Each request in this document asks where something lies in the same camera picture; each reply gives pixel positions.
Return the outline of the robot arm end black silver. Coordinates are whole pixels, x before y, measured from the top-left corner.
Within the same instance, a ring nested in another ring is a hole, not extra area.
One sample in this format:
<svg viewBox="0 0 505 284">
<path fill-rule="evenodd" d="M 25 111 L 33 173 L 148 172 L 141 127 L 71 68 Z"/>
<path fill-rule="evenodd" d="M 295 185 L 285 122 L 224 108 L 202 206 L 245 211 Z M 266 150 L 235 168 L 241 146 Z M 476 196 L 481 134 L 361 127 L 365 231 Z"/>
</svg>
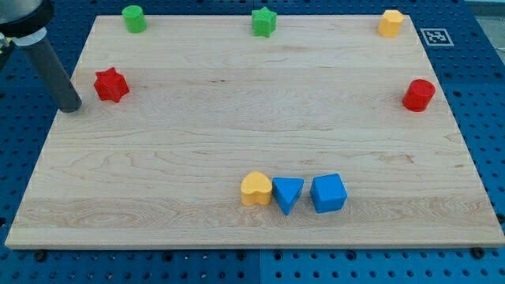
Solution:
<svg viewBox="0 0 505 284">
<path fill-rule="evenodd" d="M 53 16 L 51 0 L 1 0 L 1 69 L 13 53 L 13 39 L 39 31 Z"/>
</svg>

